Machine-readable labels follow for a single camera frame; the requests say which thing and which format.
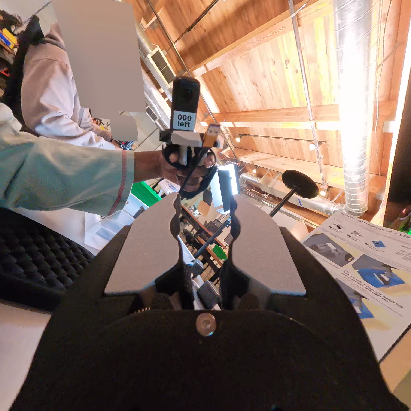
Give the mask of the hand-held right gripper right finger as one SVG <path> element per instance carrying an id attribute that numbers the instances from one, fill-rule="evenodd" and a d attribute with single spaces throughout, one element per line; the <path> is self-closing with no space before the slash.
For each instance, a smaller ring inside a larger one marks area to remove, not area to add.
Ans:
<path id="1" fill-rule="evenodd" d="M 306 288 L 278 224 L 239 194 L 231 198 L 231 236 L 222 296 L 304 296 Z"/>

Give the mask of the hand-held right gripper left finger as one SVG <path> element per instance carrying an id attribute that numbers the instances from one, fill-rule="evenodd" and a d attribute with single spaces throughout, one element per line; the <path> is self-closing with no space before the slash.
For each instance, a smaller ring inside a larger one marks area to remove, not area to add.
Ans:
<path id="1" fill-rule="evenodd" d="M 171 193 L 131 224 L 105 287 L 107 296 L 153 296 L 155 281 L 182 261 L 179 233 L 180 195 Z"/>

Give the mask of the person's left hand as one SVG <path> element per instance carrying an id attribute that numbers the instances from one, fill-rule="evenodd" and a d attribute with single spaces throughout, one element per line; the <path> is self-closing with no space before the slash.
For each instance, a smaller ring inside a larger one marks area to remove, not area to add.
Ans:
<path id="1" fill-rule="evenodd" d="M 215 165 L 215 156 L 208 152 L 201 166 L 197 165 L 188 169 L 177 169 L 173 167 L 159 154 L 160 176 L 178 184 L 183 191 L 194 192 L 200 188 L 201 183 L 208 175 L 209 170 Z"/>

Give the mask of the white air vent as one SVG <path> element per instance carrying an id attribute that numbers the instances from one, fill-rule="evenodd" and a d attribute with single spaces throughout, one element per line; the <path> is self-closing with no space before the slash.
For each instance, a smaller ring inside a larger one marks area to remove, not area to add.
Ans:
<path id="1" fill-rule="evenodd" d="M 147 58 L 157 70 L 161 79 L 170 87 L 176 77 L 174 70 L 165 57 L 159 46 L 156 46 L 148 55 Z"/>

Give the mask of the large clear plastic bin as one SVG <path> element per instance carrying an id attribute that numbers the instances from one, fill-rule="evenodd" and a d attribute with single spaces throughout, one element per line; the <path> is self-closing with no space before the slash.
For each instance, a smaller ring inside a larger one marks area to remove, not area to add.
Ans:
<path id="1" fill-rule="evenodd" d="M 108 217 L 84 213 L 84 244 L 95 256 L 97 255 L 125 226 L 134 222 L 134 218 L 123 210 Z"/>

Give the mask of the green plastic bin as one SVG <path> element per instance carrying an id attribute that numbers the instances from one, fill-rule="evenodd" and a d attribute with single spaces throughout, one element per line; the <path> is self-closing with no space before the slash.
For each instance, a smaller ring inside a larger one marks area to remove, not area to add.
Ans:
<path id="1" fill-rule="evenodd" d="M 135 182 L 131 187 L 131 194 L 148 207 L 151 207 L 162 199 L 146 182 Z"/>

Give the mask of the black charging case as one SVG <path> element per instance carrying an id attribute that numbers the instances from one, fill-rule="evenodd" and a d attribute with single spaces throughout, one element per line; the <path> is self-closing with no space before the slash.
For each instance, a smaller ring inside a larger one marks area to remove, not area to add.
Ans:
<path id="1" fill-rule="evenodd" d="M 205 281 L 197 290 L 197 296 L 205 309 L 212 310 L 220 306 L 220 294 L 216 286 L 209 280 Z"/>

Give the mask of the black microphone on boom pole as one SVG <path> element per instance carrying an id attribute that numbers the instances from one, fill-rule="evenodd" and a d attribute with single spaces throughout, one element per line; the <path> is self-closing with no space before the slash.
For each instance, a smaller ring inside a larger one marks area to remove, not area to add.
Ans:
<path id="1" fill-rule="evenodd" d="M 269 216 L 273 217 L 278 211 L 285 205 L 285 203 L 294 195 L 298 195 L 302 198 L 313 199 L 319 194 L 319 188 L 316 183 L 307 175 L 295 171 L 295 170 L 286 170 L 282 174 L 282 182 L 284 185 L 290 189 L 288 194 L 277 206 L 270 212 Z M 211 245 L 214 240 L 222 233 L 225 227 L 229 227 L 232 223 L 233 213 L 230 214 L 230 217 L 217 229 L 217 231 L 197 250 L 193 255 L 194 259 L 197 259 L 203 251 Z"/>

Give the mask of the printed instruction poster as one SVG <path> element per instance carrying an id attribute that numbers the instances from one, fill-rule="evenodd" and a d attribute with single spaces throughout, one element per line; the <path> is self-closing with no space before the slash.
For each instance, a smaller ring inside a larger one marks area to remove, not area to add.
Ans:
<path id="1" fill-rule="evenodd" d="M 410 234 L 336 213 L 302 244 L 339 284 L 383 360 L 410 328 Z"/>

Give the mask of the black quilted pad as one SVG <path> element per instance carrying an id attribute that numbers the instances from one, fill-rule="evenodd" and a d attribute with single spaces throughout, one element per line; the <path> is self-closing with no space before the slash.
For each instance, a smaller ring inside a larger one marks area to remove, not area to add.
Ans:
<path id="1" fill-rule="evenodd" d="M 67 237 L 0 209 L 0 298 L 53 312 L 94 259 Z"/>

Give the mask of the silver air duct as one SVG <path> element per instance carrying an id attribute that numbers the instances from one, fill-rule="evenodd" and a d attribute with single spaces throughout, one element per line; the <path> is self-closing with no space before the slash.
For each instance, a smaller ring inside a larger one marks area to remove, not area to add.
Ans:
<path id="1" fill-rule="evenodd" d="M 360 217 L 368 209 L 378 45 L 378 1 L 332 1 L 345 204 L 317 196 L 302 207 Z"/>

